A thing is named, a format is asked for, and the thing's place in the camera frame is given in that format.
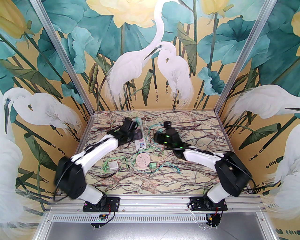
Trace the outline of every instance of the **marble tabletop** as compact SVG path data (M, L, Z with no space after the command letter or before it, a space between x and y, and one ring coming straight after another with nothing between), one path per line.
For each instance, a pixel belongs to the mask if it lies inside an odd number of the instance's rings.
M145 136L154 124L171 121L172 127L180 134L183 141L212 152L229 150L227 141L213 111L102 111L97 112L93 126L88 134L85 146L99 141L108 130L120 125L125 117L140 117L143 122ZM150 131L153 136L155 127ZM136 153L134 142L123 145L100 159L87 173L87 183L101 189L106 194L203 194L219 179L209 168L197 163L178 159L171 151L165 150L164 156L158 157L150 153L151 162L157 162L158 167L164 162L171 163L180 170L167 166L161 167L154 173L148 173L149 168L141 169L135 162ZM127 158L128 166L123 159L117 159L119 169L104 173L102 164L113 157Z

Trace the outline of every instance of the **egret beak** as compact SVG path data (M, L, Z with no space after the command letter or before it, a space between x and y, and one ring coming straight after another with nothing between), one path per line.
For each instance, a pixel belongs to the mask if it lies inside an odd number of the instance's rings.
M295 107L285 107L285 109L295 110L295 111L299 111L299 112L300 112L300 108L295 108Z
M162 47L162 46L155 47L155 48L152 50L152 52L149 53L149 54L147 55L147 57L144 58L144 60L145 60L146 58L150 57L152 54L154 54L154 53L156 52L156 50L159 49L159 48L161 48L161 47Z
M192 12L193 12L193 10L183 1L183 0L178 0L178 2L181 4L181 5L183 5L183 6L185 6L188 10L191 10Z
M9 118L9 109L8 109L8 104L9 104L10 100L7 101L4 104L4 119L5 119L5 134L7 134L7 125L8 125L8 118Z

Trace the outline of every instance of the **small white box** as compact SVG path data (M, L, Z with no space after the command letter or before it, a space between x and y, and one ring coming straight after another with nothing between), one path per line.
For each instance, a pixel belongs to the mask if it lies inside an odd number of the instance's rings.
M117 161L108 162L109 171L114 171L119 169L119 165Z

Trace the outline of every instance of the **metal vent grille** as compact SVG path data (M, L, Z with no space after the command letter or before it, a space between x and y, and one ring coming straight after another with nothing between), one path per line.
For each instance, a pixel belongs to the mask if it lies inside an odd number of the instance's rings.
M99 223L99 214L55 214L52 222ZM205 223L206 214L116 214L111 223Z

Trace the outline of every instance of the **painted wallpaper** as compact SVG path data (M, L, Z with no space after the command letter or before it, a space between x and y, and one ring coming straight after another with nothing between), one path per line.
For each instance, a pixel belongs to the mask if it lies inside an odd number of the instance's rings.
M42 2L95 109L200 110L214 108L264 1ZM52 46L41 47L62 72ZM40 71L58 78L47 64Z
M0 6L0 239L31 239L90 115L29 1Z
M281 240L300 239L299 7L277 1L260 36L269 47L251 55L219 112Z

